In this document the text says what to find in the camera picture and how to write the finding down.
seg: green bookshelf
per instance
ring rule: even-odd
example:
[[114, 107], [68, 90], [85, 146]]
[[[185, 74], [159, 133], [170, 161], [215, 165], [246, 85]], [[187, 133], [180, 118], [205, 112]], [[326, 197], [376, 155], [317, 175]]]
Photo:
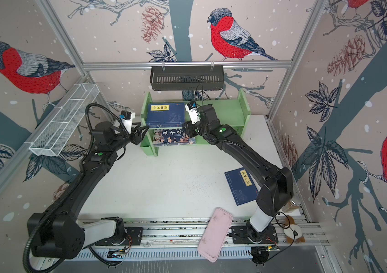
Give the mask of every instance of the green bookshelf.
[[[152, 100], [151, 93], [147, 91], [145, 100], [142, 105], [142, 112], [140, 114], [142, 125], [146, 125], [146, 117], [148, 104], [155, 102]], [[251, 116], [251, 110], [248, 105], [248, 101], [245, 96], [243, 89], [239, 90], [238, 98], [236, 100], [211, 100], [211, 101], [197, 101], [199, 106], [206, 104], [212, 104], [213, 108], [216, 111], [221, 124], [228, 124], [233, 127], [238, 134], [243, 137], [245, 133], [245, 126], [248, 123], [248, 120]], [[187, 111], [185, 112], [185, 121], [190, 121], [190, 116]], [[169, 147], [182, 147], [182, 146], [191, 146], [191, 145], [174, 145], [174, 146], [160, 146], [154, 147], [152, 145], [152, 136], [154, 135], [154, 130], [161, 129], [170, 129], [170, 128], [149, 128], [144, 139], [141, 143], [141, 148], [147, 156], [157, 156], [159, 148], [169, 149]], [[209, 145], [209, 143], [204, 140], [201, 136], [197, 135], [195, 137], [196, 144], [194, 145]]]

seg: white table surface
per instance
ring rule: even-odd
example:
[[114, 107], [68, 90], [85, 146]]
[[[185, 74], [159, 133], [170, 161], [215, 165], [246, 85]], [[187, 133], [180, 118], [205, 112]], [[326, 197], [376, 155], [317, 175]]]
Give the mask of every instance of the white table surface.
[[[282, 168], [262, 115], [251, 116], [243, 139]], [[209, 145], [161, 147], [154, 157], [128, 144], [125, 156], [90, 194], [79, 219], [203, 218], [210, 217], [217, 207], [234, 217], [249, 217], [255, 211], [255, 201], [236, 206], [224, 175], [240, 167], [230, 155]]]

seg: black metal basket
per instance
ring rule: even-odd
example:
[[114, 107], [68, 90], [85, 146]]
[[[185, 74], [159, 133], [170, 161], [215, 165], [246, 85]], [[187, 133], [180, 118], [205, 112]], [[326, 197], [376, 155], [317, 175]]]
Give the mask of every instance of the black metal basket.
[[221, 90], [223, 66], [159, 66], [151, 69], [153, 90]]

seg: pink phone case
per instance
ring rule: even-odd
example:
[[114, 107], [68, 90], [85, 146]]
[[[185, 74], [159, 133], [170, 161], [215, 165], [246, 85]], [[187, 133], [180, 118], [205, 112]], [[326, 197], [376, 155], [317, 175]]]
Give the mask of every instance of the pink phone case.
[[214, 263], [218, 259], [232, 221], [233, 216], [231, 214], [221, 208], [217, 208], [202, 235], [198, 245], [198, 253]]

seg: book cover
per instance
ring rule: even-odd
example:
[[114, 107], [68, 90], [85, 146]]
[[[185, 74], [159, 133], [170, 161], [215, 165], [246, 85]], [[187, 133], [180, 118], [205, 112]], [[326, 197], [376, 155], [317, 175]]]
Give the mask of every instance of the book cover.
[[189, 138], [183, 128], [154, 130], [153, 146], [172, 146], [195, 144], [195, 138]]
[[256, 199], [258, 194], [257, 188], [250, 174], [244, 168], [225, 172], [225, 178], [227, 178], [237, 206]]
[[176, 128], [184, 123], [184, 103], [148, 104], [146, 125], [151, 128]]

